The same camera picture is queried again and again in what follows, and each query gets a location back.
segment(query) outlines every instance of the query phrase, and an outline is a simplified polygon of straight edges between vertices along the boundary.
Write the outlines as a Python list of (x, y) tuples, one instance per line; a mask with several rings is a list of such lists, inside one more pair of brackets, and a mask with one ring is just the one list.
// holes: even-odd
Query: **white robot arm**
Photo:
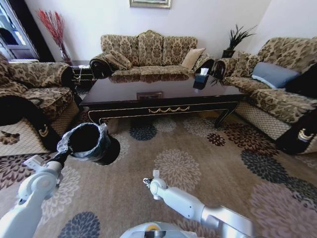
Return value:
[(159, 171), (153, 171), (154, 178), (143, 180), (147, 184), (154, 199), (163, 199), (165, 204), (187, 219), (197, 221), (211, 229), (219, 229), (224, 238), (254, 237), (253, 223), (229, 210), (219, 206), (210, 208), (196, 197), (176, 188), (167, 187), (159, 178)]
[(41, 166), (42, 158), (33, 156), (24, 162), (35, 174), (23, 181), (17, 205), (0, 220), (0, 238), (32, 238), (42, 217), (42, 202), (52, 197), (62, 180), (61, 163), (50, 161)]
[[(52, 197), (62, 180), (63, 162), (49, 161), (45, 166), (41, 166), (41, 163), (42, 159), (39, 156), (34, 156), (25, 162), (25, 165), (34, 169), (36, 173), (23, 181), (18, 192), (20, 197), (18, 204), (1, 218), (0, 238), (33, 237), (42, 216), (42, 202)], [(176, 187), (168, 188), (159, 178), (159, 171), (154, 171), (154, 179), (145, 178), (143, 181), (151, 190), (154, 199), (163, 199), (169, 207), (187, 219), (195, 220), (212, 229), (220, 229), (223, 238), (254, 236), (254, 228), (250, 220), (225, 207), (209, 208), (196, 197)], [(175, 229), (173, 224), (165, 224), (165, 227), (166, 230)], [(133, 236), (134, 231), (143, 231), (143, 234)], [(144, 226), (140, 225), (127, 230), (121, 237), (153, 237), (152, 234), (145, 236), (144, 231), (146, 231)], [(155, 232), (156, 238), (169, 237), (165, 236), (165, 231)], [(184, 233), (179, 229), (178, 235), (171, 237), (193, 237), (183, 236)]]

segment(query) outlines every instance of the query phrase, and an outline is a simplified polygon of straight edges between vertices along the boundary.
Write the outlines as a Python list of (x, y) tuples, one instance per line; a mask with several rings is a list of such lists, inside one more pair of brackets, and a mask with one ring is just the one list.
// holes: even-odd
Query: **floor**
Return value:
[(84, 87), (77, 86), (77, 87), (76, 87), (76, 91), (77, 91), (79, 97), (80, 97), (81, 99), (84, 99), (85, 96), (86, 96), (86, 95), (88, 94), (88, 92), (89, 92), (89, 88), (84, 88)]
[[(204, 113), (120, 119), (113, 135), (121, 144), (117, 160), (99, 166), (68, 159), (58, 192), (42, 205), (35, 237), (118, 238), (149, 221), (171, 222), (199, 237), (219, 237), (217, 230), (153, 200), (142, 179), (157, 169), (169, 186), (208, 206), (223, 205), (248, 217), (258, 236), (316, 238), (316, 155), (277, 151), (235, 115), (215, 129), (216, 117)], [(82, 113), (78, 123), (87, 120)], [(48, 160), (53, 155), (41, 156)], [(15, 204), (21, 181), (32, 173), (21, 164), (28, 157), (0, 161), (0, 216)]]

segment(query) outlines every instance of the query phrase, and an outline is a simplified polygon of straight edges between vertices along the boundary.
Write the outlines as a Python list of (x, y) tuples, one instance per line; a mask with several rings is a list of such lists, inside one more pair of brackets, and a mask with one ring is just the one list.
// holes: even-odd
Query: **sofa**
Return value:
[(80, 102), (65, 63), (8, 63), (0, 55), (0, 156), (56, 151)]
[[(90, 66), (95, 78), (109, 77), (113, 83), (186, 80), (200, 68), (213, 66), (212, 56), (201, 55), (192, 69), (180, 64), (190, 49), (197, 47), (197, 38), (162, 36), (152, 30), (138, 36), (103, 35), (102, 53), (92, 58)], [(106, 58), (110, 51), (123, 54), (130, 60), (130, 70), (118, 70)]]
[(317, 99), (273, 89), (251, 78), (259, 61), (304, 73), (317, 62), (317, 38), (272, 38), (257, 55), (239, 56), (218, 60), (213, 73), (222, 83), (247, 94), (236, 113), (289, 154), (317, 151), (316, 121), (313, 122)]

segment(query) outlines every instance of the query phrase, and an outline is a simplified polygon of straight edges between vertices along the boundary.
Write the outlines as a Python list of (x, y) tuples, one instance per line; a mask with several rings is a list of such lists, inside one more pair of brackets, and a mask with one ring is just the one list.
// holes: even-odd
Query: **beige pillow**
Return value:
[(238, 61), (231, 77), (251, 77), (254, 67), (262, 58), (246, 52), (238, 53)]
[(117, 51), (110, 51), (110, 53), (113, 55), (113, 57), (118, 62), (120, 62), (122, 65), (124, 65), (127, 69), (132, 69), (132, 64), (126, 56), (124, 56), (123, 54), (121, 54)]
[(185, 57), (182, 66), (185, 68), (193, 69), (195, 66), (198, 58), (202, 55), (202, 53), (205, 51), (206, 48), (201, 49), (190, 49), (190, 51), (187, 53), (187, 56)]
[(119, 61), (117, 61), (112, 54), (107, 54), (105, 56), (106, 60), (109, 64), (113, 65), (119, 70), (127, 70), (128, 68), (125, 67), (123, 64), (121, 64)]

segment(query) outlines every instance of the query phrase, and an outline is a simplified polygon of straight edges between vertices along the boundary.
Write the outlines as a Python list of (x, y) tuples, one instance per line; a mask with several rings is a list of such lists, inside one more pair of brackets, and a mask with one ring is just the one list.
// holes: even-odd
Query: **dark wooden coffee table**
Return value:
[[(84, 98), (81, 105), (89, 107), (92, 122), (105, 119), (155, 116), (162, 114), (193, 113), (223, 110), (215, 121), (221, 122), (239, 105), (245, 94), (233, 86), (216, 84), (209, 79), (197, 83), (193, 78), (185, 81), (158, 81), (154, 83), (112, 83), (108, 78), (99, 79)], [(153, 93), (148, 99), (137, 99), (137, 93)], [(161, 98), (156, 92), (162, 92)]]

